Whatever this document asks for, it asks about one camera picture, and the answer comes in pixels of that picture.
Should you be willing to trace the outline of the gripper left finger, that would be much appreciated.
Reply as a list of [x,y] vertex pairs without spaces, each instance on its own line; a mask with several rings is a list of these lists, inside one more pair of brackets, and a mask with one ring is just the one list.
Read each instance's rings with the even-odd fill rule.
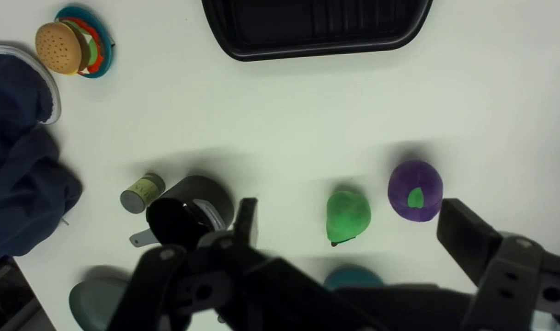
[[106,331],[187,331],[214,310],[232,331],[377,331],[377,321],[280,257],[255,249],[257,199],[234,228],[146,251]]

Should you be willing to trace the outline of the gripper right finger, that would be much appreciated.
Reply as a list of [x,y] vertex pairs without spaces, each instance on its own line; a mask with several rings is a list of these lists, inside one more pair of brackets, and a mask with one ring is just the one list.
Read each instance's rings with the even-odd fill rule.
[[535,311],[560,325],[560,256],[495,230],[457,198],[443,199],[436,237],[477,287],[461,331],[530,331]]

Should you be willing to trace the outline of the grey-green toy plate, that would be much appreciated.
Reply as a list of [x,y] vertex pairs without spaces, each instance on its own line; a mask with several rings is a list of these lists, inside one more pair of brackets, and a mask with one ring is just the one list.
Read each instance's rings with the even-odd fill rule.
[[83,331],[106,331],[127,287],[115,278],[87,279],[72,288],[69,307]]

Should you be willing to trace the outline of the purple round plush toy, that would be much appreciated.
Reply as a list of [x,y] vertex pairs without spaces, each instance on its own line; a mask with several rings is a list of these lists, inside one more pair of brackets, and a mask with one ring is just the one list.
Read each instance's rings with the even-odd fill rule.
[[411,222],[429,222],[442,206],[443,180],[431,164],[408,160],[391,172],[387,194],[396,214]]

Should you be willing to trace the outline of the teal round toy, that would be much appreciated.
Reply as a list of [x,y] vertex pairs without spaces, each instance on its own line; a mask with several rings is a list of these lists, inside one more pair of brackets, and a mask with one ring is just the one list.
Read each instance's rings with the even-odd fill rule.
[[381,277],[368,268],[358,265],[345,265],[334,269],[326,276],[323,287],[329,291],[340,288],[375,288],[384,285]]

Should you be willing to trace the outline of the green plush pear toy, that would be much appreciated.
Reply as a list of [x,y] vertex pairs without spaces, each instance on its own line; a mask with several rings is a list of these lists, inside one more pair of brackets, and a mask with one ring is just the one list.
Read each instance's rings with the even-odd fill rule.
[[326,236],[332,247],[355,239],[371,222],[371,206],[365,195],[335,191],[326,203]]

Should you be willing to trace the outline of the teal toy plate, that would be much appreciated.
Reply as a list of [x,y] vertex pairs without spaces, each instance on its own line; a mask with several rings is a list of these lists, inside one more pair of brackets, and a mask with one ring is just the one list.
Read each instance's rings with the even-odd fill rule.
[[84,6],[66,6],[55,16],[75,34],[81,63],[74,73],[85,78],[100,78],[110,69],[115,45],[102,20]]

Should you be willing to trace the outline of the toy burger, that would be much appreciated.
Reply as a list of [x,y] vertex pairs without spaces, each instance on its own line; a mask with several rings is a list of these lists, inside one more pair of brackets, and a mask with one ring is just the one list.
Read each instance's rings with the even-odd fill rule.
[[75,75],[82,61],[75,34],[63,23],[45,23],[35,36],[38,59],[50,70],[63,75]]

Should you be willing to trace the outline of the small can with green label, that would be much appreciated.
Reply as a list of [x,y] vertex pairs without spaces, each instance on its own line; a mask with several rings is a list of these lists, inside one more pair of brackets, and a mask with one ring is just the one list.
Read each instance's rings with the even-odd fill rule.
[[140,214],[164,192],[163,178],[158,174],[148,172],[120,193],[120,203],[126,211]]

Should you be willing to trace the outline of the dark blue cloth garment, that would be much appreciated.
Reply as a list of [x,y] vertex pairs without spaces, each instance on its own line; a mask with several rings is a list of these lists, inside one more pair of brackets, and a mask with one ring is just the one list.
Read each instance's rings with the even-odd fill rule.
[[0,45],[0,258],[30,252],[80,199],[82,184],[46,128],[60,115],[51,74],[21,48]]

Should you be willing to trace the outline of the black plastic tray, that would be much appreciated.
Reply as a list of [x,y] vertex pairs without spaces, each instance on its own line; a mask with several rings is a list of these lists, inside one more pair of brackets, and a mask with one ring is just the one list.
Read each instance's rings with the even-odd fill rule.
[[418,35],[433,0],[202,0],[219,46],[242,62],[391,51]]

